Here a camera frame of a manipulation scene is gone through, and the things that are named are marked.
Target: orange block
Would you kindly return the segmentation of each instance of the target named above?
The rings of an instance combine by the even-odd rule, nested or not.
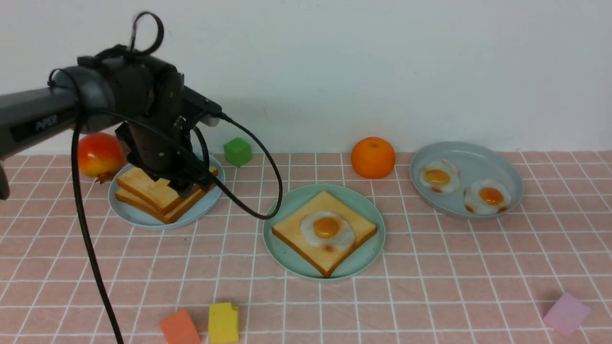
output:
[[[160,320],[159,326],[168,344],[200,344],[201,342],[198,330],[184,308]]]

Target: black cable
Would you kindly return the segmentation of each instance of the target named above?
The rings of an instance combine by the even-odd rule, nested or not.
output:
[[[155,22],[157,23],[157,37],[155,39],[155,42],[153,43],[153,45],[151,45],[151,47],[149,47],[147,50],[144,50],[142,52],[137,52],[134,53],[133,49],[134,49],[134,45],[135,45],[135,40],[136,40],[136,22],[145,14],[149,14],[151,15],[154,19]],[[149,55],[151,53],[153,53],[154,51],[156,51],[157,49],[159,49],[160,45],[162,44],[163,41],[163,23],[160,20],[160,18],[156,15],[154,15],[153,13],[150,12],[141,12],[136,19],[134,20],[133,23],[133,31],[132,31],[132,41],[130,42],[130,52],[129,54],[131,54],[132,56],[141,56],[141,55]],[[79,135],[81,133],[81,130],[83,128],[83,126],[87,123],[88,117],[90,115],[95,115],[95,114],[110,114],[112,116],[115,117],[119,117],[121,119],[123,119],[124,121],[128,121],[131,123],[134,123],[136,125],[140,125],[141,127],[148,129],[149,131],[151,131],[152,133],[158,135],[160,138],[163,138],[164,140],[166,140],[167,142],[169,142],[173,148],[177,149],[178,152],[180,152],[181,156],[183,156],[183,158],[185,158],[187,160],[188,163],[192,163],[194,164],[194,166],[200,168],[202,171],[202,175],[207,174],[208,178],[212,179],[212,181],[215,183],[216,186],[218,186],[225,194],[228,195],[228,197],[234,201],[240,208],[242,208],[245,212],[251,214],[252,216],[258,218],[258,219],[262,219],[262,220],[267,220],[267,219],[271,219],[273,218],[277,213],[278,210],[280,209],[280,205],[283,199],[283,182],[282,179],[280,177],[280,173],[278,172],[278,168],[276,166],[276,164],[274,163],[274,160],[272,159],[272,156],[270,155],[270,153],[268,152],[268,150],[264,147],[264,145],[260,142],[259,139],[257,139],[256,136],[254,136],[254,134],[252,134],[252,132],[250,132],[249,130],[247,130],[245,127],[241,126],[240,124],[236,123],[235,121],[233,121],[229,116],[227,116],[226,114],[222,114],[221,118],[228,121],[229,123],[232,123],[233,125],[235,125],[236,127],[238,127],[239,129],[241,129],[242,131],[244,131],[248,136],[250,136],[251,138],[253,138],[253,140],[255,140],[255,142],[257,143],[257,145],[263,150],[263,152],[265,153],[266,157],[268,158],[268,160],[270,161],[270,164],[272,165],[272,168],[274,169],[274,173],[276,174],[276,177],[278,179],[278,201],[276,204],[276,207],[274,208],[274,210],[268,214],[268,215],[261,215],[255,211],[253,211],[252,209],[250,209],[246,204],[244,204],[241,200],[239,200],[238,198],[236,198],[236,196],[231,193],[231,191],[229,191],[225,185],[223,185],[223,183],[221,183],[221,181],[219,181],[217,179],[216,176],[214,176],[211,171],[209,170],[209,157],[208,157],[208,149],[206,146],[206,141],[204,140],[204,137],[202,136],[202,133],[200,132],[199,128],[195,127],[195,133],[196,136],[198,137],[198,140],[200,141],[200,145],[202,146],[203,149],[203,156],[204,156],[204,161],[202,162],[200,159],[196,158],[193,153],[189,152],[188,150],[186,150],[185,147],[181,146],[179,143],[175,142],[174,140],[172,140],[171,138],[167,137],[164,133],[162,133],[161,131],[157,130],[156,128],[153,128],[149,125],[143,124],[141,122],[138,122],[132,118],[128,118],[126,116],[123,116],[121,114],[118,113],[114,113],[112,111],[107,111],[107,110],[97,110],[97,111],[91,111],[90,113],[85,113],[83,111],[83,97],[82,97],[82,93],[81,93],[81,89],[78,87],[78,83],[76,81],[76,79],[66,70],[64,69],[54,69],[51,71],[51,73],[49,74],[49,79],[47,81],[47,85],[52,88],[52,87],[58,87],[56,85],[56,83],[53,81],[53,75],[55,74],[55,72],[62,72],[64,75],[66,75],[66,77],[72,82],[73,87],[74,87],[74,92],[76,94],[76,97],[78,99],[77,104],[75,105],[76,108],[76,124],[75,124],[75,128],[72,134],[72,142],[71,142],[71,147],[70,147],[70,163],[71,163],[71,172],[72,172],[72,184],[73,184],[73,190],[74,190],[74,197],[75,197],[75,202],[76,202],[76,214],[78,217],[78,221],[79,221],[79,225],[81,226],[81,232],[83,234],[83,241],[85,244],[85,249],[87,251],[87,255],[89,258],[89,265],[91,266],[91,270],[92,273],[94,275],[94,280],[95,280],[95,284],[97,285],[98,288],[98,292],[100,293],[100,298],[102,299],[102,304],[104,305],[104,309],[106,311],[106,314],[108,315],[108,320],[111,324],[111,327],[113,328],[113,332],[114,332],[114,336],[115,339],[117,340],[117,344],[124,344],[123,341],[123,337],[121,335],[121,329],[119,328],[119,323],[117,322],[117,318],[114,314],[114,310],[113,310],[113,306],[111,305],[110,299],[108,297],[108,293],[106,291],[106,287],[104,286],[104,281],[102,280],[102,274],[100,273],[100,267],[98,265],[98,261],[97,258],[95,256],[95,250],[94,250],[94,245],[91,241],[91,236],[89,235],[89,228],[87,225],[87,218],[85,216],[85,208],[83,206],[83,193],[81,190],[81,181],[80,181],[80,171],[78,169],[78,142],[79,142]],[[194,183],[199,184],[200,186],[203,185],[203,181],[193,181]]]
[[[266,147],[264,147],[264,145],[261,143],[261,141],[259,139],[257,139],[257,137],[252,132],[250,132],[248,129],[246,129],[242,125],[238,124],[237,122],[235,122],[233,119],[228,117],[226,114],[223,114],[223,116],[221,118],[226,120],[226,121],[228,121],[229,123],[235,125],[236,127],[238,127],[238,129],[241,129],[248,136],[253,138],[253,140],[257,143],[257,145],[261,148],[261,150],[264,152],[264,154],[266,155],[266,157],[270,161],[270,164],[272,165],[272,169],[274,170],[274,174],[276,174],[276,178],[278,180],[278,201],[276,203],[276,207],[274,207],[274,210],[271,213],[269,213],[268,215],[262,215],[262,214],[259,214],[259,213],[255,212],[254,210],[250,209],[246,204],[244,204],[241,200],[239,200],[232,193],[232,191],[230,191],[227,187],[225,187],[225,185],[223,185],[223,183],[214,174],[212,174],[212,172],[208,168],[206,168],[203,165],[204,162],[202,160],[198,159],[195,155],[193,155],[193,153],[188,151],[185,147],[181,146],[178,142],[172,140],[170,137],[168,137],[166,134],[164,134],[160,130],[158,130],[156,128],[153,128],[153,127],[151,127],[151,126],[149,126],[147,124],[144,124],[144,123],[142,123],[140,121],[137,121],[137,120],[135,120],[133,118],[129,118],[129,117],[124,116],[122,114],[115,113],[115,112],[108,111],[108,110],[93,109],[91,111],[91,114],[92,115],[95,115],[95,114],[109,114],[111,116],[115,116],[115,117],[121,118],[124,121],[131,122],[133,124],[139,125],[139,126],[145,128],[145,129],[149,130],[150,132],[156,134],[160,138],[163,138],[166,142],[171,144],[172,147],[174,149],[176,149],[181,154],[181,156],[184,159],[187,160],[187,163],[192,164],[192,165],[200,168],[200,172],[206,173],[208,178],[212,179],[212,181],[215,183],[215,185],[217,187],[219,187],[221,189],[221,191],[223,191],[223,193],[225,193],[228,196],[229,199],[231,199],[242,210],[244,210],[245,212],[249,213],[250,215],[252,215],[252,216],[254,216],[254,217],[256,217],[256,218],[258,218],[260,220],[269,220],[269,219],[275,217],[276,214],[278,214],[278,211],[280,210],[280,204],[281,204],[281,202],[283,200],[283,181],[282,181],[282,178],[280,177],[280,172],[278,172],[278,167],[276,166],[276,163],[274,162],[274,159],[272,158],[272,156],[270,155],[270,152],[268,152]],[[200,186],[205,186],[202,181],[191,181],[191,182],[197,183]]]
[[[157,36],[155,37],[155,42],[153,42],[153,44],[149,48],[143,51],[134,52],[134,48],[136,45],[136,30],[138,29],[138,20],[140,20],[140,18],[144,17],[145,15],[150,15],[155,20],[155,23],[157,24]],[[162,20],[158,16],[156,16],[155,14],[149,11],[140,12],[134,19],[134,22],[132,23],[132,37],[130,38],[130,48],[129,48],[130,54],[132,56],[147,56],[147,55],[151,55],[152,53],[155,53],[159,49],[159,47],[162,46],[163,35],[164,35],[164,30],[163,30]]]
[[[106,314],[108,315],[108,320],[111,323],[111,327],[113,328],[117,344],[123,344],[121,329],[119,328],[119,323],[117,322],[117,317],[114,314],[111,301],[108,298],[108,293],[106,292],[106,287],[104,286],[104,281],[102,280],[102,274],[100,273],[100,267],[98,266],[98,261],[95,257],[94,245],[91,241],[91,236],[89,235],[89,227],[87,226],[87,218],[85,217],[85,208],[83,206],[83,193],[81,190],[80,171],[78,169],[78,141],[81,129],[87,122],[87,114],[84,113],[82,109],[83,98],[81,96],[81,90],[78,87],[78,83],[76,79],[70,73],[68,73],[68,71],[64,69],[52,70],[49,74],[49,80],[47,81],[47,85],[49,85],[49,87],[57,87],[55,85],[55,82],[53,81],[53,75],[55,74],[55,72],[62,72],[72,82],[75,88],[74,92],[78,99],[76,104],[76,124],[72,133],[72,144],[70,146],[70,166],[72,172],[72,185],[76,202],[76,215],[78,217],[79,225],[81,226],[81,233],[83,234],[83,241],[85,243],[85,251],[87,251],[89,265],[91,266],[91,271],[94,274],[95,284],[98,287],[100,298],[102,298],[102,304],[104,305],[104,309],[106,310]]]
[[[83,234],[83,240],[85,242],[85,249],[87,251],[87,256],[89,257],[89,264],[91,265],[91,271],[94,273],[95,284],[98,287],[98,291],[100,292],[100,297],[102,298],[102,303],[104,304],[104,309],[106,310],[106,314],[108,315],[108,320],[111,323],[111,327],[113,328],[113,332],[115,334],[115,339],[117,340],[117,344],[123,344],[123,337],[121,336],[121,329],[119,328],[119,323],[117,322],[117,317],[114,314],[113,306],[111,305],[111,301],[108,298],[108,293],[106,292],[106,287],[104,287],[104,281],[102,280],[102,274],[100,273],[100,268],[98,267],[98,261],[95,257],[94,245],[91,242],[91,237],[89,235],[89,228],[87,226],[87,219],[85,218],[85,208],[83,206],[83,196],[81,194],[81,181],[79,178],[79,169],[78,169],[78,141],[79,134],[83,125],[85,124],[87,118],[86,115],[83,114],[76,119],[76,126],[74,128],[74,132],[72,133],[72,146],[70,148],[70,161],[72,165],[72,184],[74,188],[75,201],[76,201],[76,214],[78,216],[79,225],[81,226],[81,232]]]
[[[208,156],[208,145],[206,145],[206,140],[204,140],[204,135],[202,135],[202,131],[197,126],[193,127],[193,131],[195,132],[195,136],[198,137],[198,141],[200,142],[200,149],[202,149],[202,158],[204,159],[204,165],[207,167],[211,165],[210,158]]]

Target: pink tiled surface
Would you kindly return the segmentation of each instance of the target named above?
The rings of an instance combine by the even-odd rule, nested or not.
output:
[[[261,221],[222,198],[197,223],[164,233],[114,216],[108,184],[83,182],[100,267],[127,343],[164,343],[158,321],[185,307],[207,342],[211,302],[241,310],[242,343],[604,344],[612,340],[612,152],[504,153],[525,178],[519,209],[468,222],[434,212],[409,180],[411,154],[380,181],[358,177],[348,154],[277,154],[289,190],[345,185],[369,197],[388,231],[362,275],[313,283],[267,254]],[[0,344],[113,343],[75,221],[69,159],[5,162],[12,198],[0,203]],[[274,202],[261,155],[227,166],[251,207]],[[562,338],[543,315],[570,292],[592,313]]]

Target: mint green plate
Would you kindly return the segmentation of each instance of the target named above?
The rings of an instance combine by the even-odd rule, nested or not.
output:
[[[345,259],[328,279],[324,278],[315,267],[303,259],[291,247],[287,246],[283,241],[272,234],[272,226],[275,223],[293,214],[323,190],[328,191],[334,197],[344,202],[349,208],[378,225],[376,234]],[[268,214],[274,210],[274,207],[276,207],[276,203],[272,205]],[[374,263],[383,250],[385,232],[381,213],[366,197],[354,190],[342,186],[313,184],[299,187],[283,195],[283,201],[278,214],[274,218],[264,222],[263,234],[264,243],[268,252],[270,252],[274,260],[287,271],[306,279],[337,282],[338,280],[347,279],[359,274]]]

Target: light blue plate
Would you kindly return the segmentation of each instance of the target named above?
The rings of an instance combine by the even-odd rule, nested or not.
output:
[[[460,189],[448,195],[431,191],[419,183],[420,171],[436,160],[450,160],[459,169]],[[490,149],[467,142],[438,142],[423,147],[410,161],[410,179],[418,194],[435,209],[463,219],[491,219],[516,208],[524,194],[523,179],[508,160]],[[473,182],[495,179],[504,184],[512,201],[507,210],[493,215],[475,215],[465,209],[463,191]]]
[[[195,152],[198,158],[202,159],[201,152]],[[215,159],[211,155],[211,166],[216,167],[219,172],[219,176],[217,178],[222,183],[225,183],[225,171],[221,166],[221,163]],[[127,172],[129,169],[133,167],[132,164],[127,164],[125,167],[119,171],[117,176],[113,178],[113,181],[108,189],[108,202],[111,205],[111,209],[125,221],[131,223],[132,225],[144,228],[147,230],[171,230],[173,228],[179,228],[186,226],[192,222],[195,222],[204,214],[206,214],[211,208],[217,203],[219,197],[221,197],[221,189],[215,187],[210,192],[208,192],[201,200],[199,200],[196,204],[193,205],[191,209],[189,209],[183,216],[181,216],[176,222],[170,223],[169,225],[164,224],[163,222],[157,220],[153,216],[144,213],[133,206],[120,202],[115,198],[115,192],[119,190],[119,186],[117,185],[117,177]]]
[[[319,270],[315,269],[314,266],[272,233],[272,225],[293,214],[324,190],[378,226],[376,234],[338,265],[328,279],[324,278]],[[276,203],[270,207],[268,214],[274,210],[274,207],[276,207]],[[385,233],[383,217],[370,200],[349,188],[329,184],[306,185],[283,195],[283,201],[278,214],[274,218],[266,220],[263,229],[266,248],[278,264],[294,275],[320,282],[337,282],[347,279],[369,267],[383,250]]]

